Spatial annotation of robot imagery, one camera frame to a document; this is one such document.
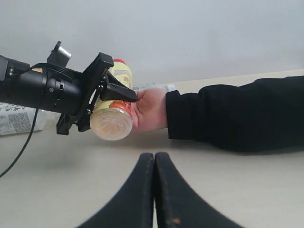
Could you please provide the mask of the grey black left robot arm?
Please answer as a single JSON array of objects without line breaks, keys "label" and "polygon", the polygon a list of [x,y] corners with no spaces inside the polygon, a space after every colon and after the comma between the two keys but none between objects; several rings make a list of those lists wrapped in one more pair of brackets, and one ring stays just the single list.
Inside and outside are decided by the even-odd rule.
[{"label": "grey black left robot arm", "polygon": [[104,53],[84,72],[51,63],[30,66],[1,56],[0,100],[59,113],[57,134],[68,135],[73,124],[85,132],[90,129],[90,116],[99,97],[103,101],[137,100],[135,92],[110,73],[113,66],[113,58]]}]

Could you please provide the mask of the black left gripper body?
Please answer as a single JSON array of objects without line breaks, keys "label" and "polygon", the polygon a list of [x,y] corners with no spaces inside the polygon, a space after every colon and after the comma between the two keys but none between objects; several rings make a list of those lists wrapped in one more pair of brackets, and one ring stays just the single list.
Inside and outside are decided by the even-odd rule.
[{"label": "black left gripper body", "polygon": [[73,95],[69,92],[67,85],[64,85],[63,101],[65,105],[74,105],[75,108],[68,108],[60,111],[61,116],[56,124],[56,131],[59,135],[68,135],[72,125],[84,114],[93,113],[95,103],[100,96],[103,87],[102,77],[111,67],[114,66],[113,58],[107,54],[99,53],[93,62],[82,73],[74,73],[72,88],[76,89]]}]

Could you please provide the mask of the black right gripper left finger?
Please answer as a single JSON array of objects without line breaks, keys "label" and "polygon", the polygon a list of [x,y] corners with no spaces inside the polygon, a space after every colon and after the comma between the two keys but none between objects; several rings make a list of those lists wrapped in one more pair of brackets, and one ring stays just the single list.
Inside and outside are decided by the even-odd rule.
[{"label": "black right gripper left finger", "polygon": [[154,156],[142,153],[119,191],[80,228],[153,227]]}]

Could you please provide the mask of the black sleeved forearm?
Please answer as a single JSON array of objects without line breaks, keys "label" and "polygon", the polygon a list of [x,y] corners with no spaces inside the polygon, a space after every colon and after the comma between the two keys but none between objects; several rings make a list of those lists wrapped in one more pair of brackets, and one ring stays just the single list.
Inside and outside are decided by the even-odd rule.
[{"label": "black sleeved forearm", "polygon": [[263,78],[166,95],[170,139],[194,140],[235,152],[303,147],[304,78]]}]

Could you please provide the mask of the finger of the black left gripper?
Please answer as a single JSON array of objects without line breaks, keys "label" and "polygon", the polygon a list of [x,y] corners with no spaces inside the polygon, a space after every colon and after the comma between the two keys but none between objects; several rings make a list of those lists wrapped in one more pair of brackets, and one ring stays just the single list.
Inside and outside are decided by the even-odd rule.
[{"label": "finger of the black left gripper", "polygon": [[120,100],[134,103],[137,101],[136,93],[124,86],[109,71],[102,77],[102,88],[100,90],[100,98],[102,101]]},{"label": "finger of the black left gripper", "polygon": [[85,132],[90,130],[90,115],[84,114],[76,123],[79,132]]}]

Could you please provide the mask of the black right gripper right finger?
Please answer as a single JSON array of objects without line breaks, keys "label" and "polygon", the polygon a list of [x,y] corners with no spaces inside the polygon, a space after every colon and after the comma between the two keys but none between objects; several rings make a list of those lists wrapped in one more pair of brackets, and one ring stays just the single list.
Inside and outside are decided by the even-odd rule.
[{"label": "black right gripper right finger", "polygon": [[154,198],[160,228],[240,228],[203,200],[181,176],[168,153],[154,164]]}]

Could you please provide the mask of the person's open bare hand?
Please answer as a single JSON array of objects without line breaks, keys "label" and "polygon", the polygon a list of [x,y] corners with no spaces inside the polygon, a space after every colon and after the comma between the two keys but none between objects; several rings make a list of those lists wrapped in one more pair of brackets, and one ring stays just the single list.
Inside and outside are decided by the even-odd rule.
[{"label": "person's open bare hand", "polygon": [[138,100],[131,105],[134,133],[152,132],[168,127],[166,94],[166,90],[162,88],[136,91]]}]

